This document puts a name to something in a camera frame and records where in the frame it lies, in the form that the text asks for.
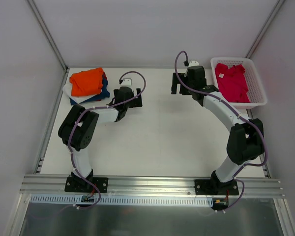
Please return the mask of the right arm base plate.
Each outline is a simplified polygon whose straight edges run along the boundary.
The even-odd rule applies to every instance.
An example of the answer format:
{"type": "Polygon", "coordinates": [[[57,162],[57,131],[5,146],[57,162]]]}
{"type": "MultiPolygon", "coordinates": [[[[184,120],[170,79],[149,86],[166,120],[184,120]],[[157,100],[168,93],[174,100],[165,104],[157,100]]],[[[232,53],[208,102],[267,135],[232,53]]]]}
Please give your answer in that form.
{"type": "Polygon", "coordinates": [[[194,180],[196,195],[239,195],[237,182],[233,179],[228,182],[219,182],[211,179],[194,180]]]}

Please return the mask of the crimson red t-shirt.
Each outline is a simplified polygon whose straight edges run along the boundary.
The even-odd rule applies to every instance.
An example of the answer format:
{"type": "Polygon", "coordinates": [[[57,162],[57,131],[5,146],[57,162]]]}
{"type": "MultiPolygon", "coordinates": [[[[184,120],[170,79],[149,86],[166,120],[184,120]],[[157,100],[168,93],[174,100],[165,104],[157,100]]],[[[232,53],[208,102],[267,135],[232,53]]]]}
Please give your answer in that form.
{"type": "Polygon", "coordinates": [[[250,103],[247,96],[248,86],[245,80],[245,68],[239,65],[228,67],[218,63],[215,68],[215,75],[218,87],[228,102],[250,103]]]}

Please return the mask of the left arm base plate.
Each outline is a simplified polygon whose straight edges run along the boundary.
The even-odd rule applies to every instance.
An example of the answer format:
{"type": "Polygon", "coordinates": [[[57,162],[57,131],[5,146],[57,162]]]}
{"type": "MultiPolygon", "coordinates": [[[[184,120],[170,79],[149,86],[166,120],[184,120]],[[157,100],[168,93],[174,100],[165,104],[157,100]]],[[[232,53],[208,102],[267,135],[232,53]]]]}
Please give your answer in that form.
{"type": "MultiPolygon", "coordinates": [[[[107,193],[108,178],[107,177],[94,177],[93,172],[91,172],[86,180],[91,182],[94,186],[98,188],[100,193],[107,193]]],[[[71,173],[65,183],[64,191],[71,193],[91,193],[94,187],[88,182],[71,173]]]]}

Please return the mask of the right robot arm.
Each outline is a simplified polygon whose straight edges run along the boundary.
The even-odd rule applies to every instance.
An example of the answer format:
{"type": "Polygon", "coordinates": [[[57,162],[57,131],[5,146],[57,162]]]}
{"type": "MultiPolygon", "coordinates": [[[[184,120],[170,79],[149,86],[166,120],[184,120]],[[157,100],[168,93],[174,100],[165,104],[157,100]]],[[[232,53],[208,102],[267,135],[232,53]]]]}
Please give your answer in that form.
{"type": "Polygon", "coordinates": [[[207,85],[202,66],[190,66],[186,73],[174,72],[171,93],[191,95],[202,107],[211,111],[226,127],[229,137],[227,157],[212,172],[210,180],[203,180],[197,188],[212,195],[222,195],[236,184],[235,177],[246,164],[265,151],[263,123],[240,115],[214,85],[207,85]]]}

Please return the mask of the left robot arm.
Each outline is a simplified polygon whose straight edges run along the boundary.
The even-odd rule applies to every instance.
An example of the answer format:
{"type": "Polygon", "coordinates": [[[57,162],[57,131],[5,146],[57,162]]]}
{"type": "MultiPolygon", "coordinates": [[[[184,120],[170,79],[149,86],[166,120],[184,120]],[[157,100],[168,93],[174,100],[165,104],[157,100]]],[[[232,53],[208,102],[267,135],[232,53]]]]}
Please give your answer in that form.
{"type": "Polygon", "coordinates": [[[95,177],[89,161],[88,146],[98,124],[118,122],[123,119],[130,108],[140,108],[142,104],[141,89],[137,94],[127,86],[114,90],[114,98],[105,108],[86,109],[73,105],[61,124],[58,136],[72,155],[73,170],[66,179],[64,191],[70,193],[106,193],[107,177],[95,177]]]}

